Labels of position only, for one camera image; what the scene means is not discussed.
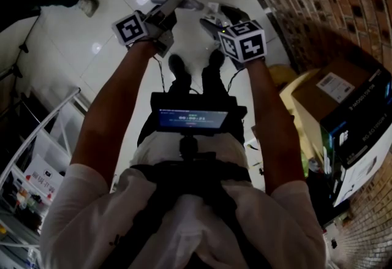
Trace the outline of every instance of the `yellow object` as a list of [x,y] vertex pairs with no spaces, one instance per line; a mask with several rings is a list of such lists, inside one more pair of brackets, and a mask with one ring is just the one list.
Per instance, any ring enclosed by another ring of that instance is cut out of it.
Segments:
[[6,233],[7,233],[6,228],[3,227],[2,225],[0,225],[0,233],[1,233],[1,234],[6,234]]
[[296,72],[285,64],[269,66],[268,70],[278,91],[282,90],[298,77]]
[[294,116],[294,125],[300,137],[301,151],[304,153],[306,159],[318,157],[318,154],[314,152],[312,143],[307,139],[300,116],[294,106],[292,92],[294,89],[299,87],[300,84],[314,76],[318,71],[318,69],[314,69],[298,76],[296,79],[288,83],[279,93],[286,109]]

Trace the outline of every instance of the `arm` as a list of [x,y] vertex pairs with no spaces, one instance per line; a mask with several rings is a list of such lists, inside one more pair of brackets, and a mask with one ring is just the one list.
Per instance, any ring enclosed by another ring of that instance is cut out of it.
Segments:
[[155,54],[153,43],[135,43],[102,87],[83,121],[71,164],[91,167],[109,187],[141,80],[148,60]]
[[265,187],[271,194],[290,181],[304,181],[301,148],[293,120],[259,60],[246,63],[254,101],[256,133],[263,153]]

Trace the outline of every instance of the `wire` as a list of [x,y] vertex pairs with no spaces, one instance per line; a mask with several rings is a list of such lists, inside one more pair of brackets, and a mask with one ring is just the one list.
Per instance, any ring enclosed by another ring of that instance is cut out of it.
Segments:
[[271,38],[269,41],[266,42],[266,44],[268,44],[269,42],[271,42],[272,40],[275,40],[278,36]]
[[228,86],[227,86],[227,93],[230,91],[230,88],[232,87],[233,79],[234,79],[234,78],[238,75],[238,73],[240,73],[242,70],[244,70],[244,68],[242,68],[241,70],[239,70],[239,71],[237,71],[237,72],[234,73],[232,79],[230,80],[230,83],[229,83]]
[[160,71],[160,79],[162,80],[162,88],[163,88],[163,90],[164,90],[164,93],[166,93],[166,90],[165,90],[165,81],[164,81],[164,73],[163,73],[163,71],[162,71],[162,61],[159,61],[155,56],[153,56],[153,58],[158,62],[158,65],[159,65],[159,71]]
[[200,93],[199,93],[196,89],[191,88],[190,90],[193,90],[195,93],[197,93],[198,95],[200,95]]
[[246,145],[248,148],[250,148],[250,149],[253,149],[253,150],[258,150],[258,148],[256,148],[256,147],[253,147],[251,144],[247,144]]

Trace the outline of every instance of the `label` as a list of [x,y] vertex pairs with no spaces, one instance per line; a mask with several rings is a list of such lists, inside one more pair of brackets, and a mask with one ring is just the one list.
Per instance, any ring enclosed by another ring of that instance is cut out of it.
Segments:
[[332,72],[328,73],[316,86],[338,103],[341,103],[355,88]]
[[385,118],[387,117],[387,114],[384,113],[384,115],[377,121],[377,123],[375,124],[375,126],[373,126],[370,131],[365,134],[364,137],[362,137],[362,140],[365,142],[366,140],[368,140],[370,138],[371,135],[373,135],[375,133],[375,131],[377,130],[377,128],[380,127],[380,125],[384,122]]
[[24,175],[30,183],[39,188],[49,199],[54,198],[63,179],[39,154],[31,161]]
[[344,144],[344,142],[348,139],[348,137],[349,137],[348,131],[341,132],[341,134],[339,136],[339,146],[342,146]]
[[375,88],[375,85],[372,84],[368,87],[367,90],[363,92],[363,94],[351,105],[349,106],[349,109],[352,111],[354,108],[356,108],[369,94],[370,92]]

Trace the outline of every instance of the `black harness strap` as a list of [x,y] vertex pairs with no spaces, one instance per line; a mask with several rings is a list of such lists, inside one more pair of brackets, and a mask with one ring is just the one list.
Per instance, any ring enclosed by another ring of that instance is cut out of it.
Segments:
[[147,180],[157,184],[157,188],[146,208],[135,216],[134,225],[121,238],[101,268],[128,268],[149,238],[158,231],[165,213],[174,207],[178,197],[183,194],[201,197],[226,223],[234,233],[249,268],[271,268],[265,257],[246,238],[235,215],[236,203],[221,185],[222,180],[251,181],[247,169],[217,160],[163,162],[132,168],[141,171]]

